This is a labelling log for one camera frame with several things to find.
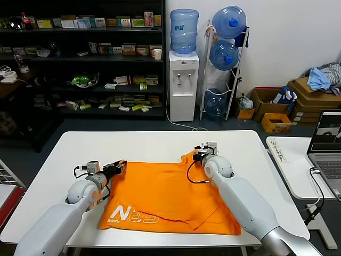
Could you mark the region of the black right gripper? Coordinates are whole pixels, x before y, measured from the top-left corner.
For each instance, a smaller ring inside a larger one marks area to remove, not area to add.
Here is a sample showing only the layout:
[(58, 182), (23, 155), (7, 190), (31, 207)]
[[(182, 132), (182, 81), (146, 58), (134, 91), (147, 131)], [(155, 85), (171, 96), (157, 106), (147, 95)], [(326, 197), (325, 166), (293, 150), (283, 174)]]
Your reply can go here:
[(210, 153), (204, 151), (195, 151), (192, 155), (194, 162), (202, 162), (205, 157), (209, 156)]

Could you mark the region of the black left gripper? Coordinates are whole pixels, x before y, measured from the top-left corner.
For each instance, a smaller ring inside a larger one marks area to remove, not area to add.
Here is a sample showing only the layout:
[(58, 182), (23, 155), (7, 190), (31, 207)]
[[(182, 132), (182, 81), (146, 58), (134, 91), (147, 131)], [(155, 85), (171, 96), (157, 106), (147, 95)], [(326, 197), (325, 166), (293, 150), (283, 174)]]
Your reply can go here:
[(126, 171), (126, 163), (125, 160), (119, 160), (111, 164), (107, 164), (103, 167), (103, 174), (107, 178), (112, 178), (114, 175), (120, 175)]

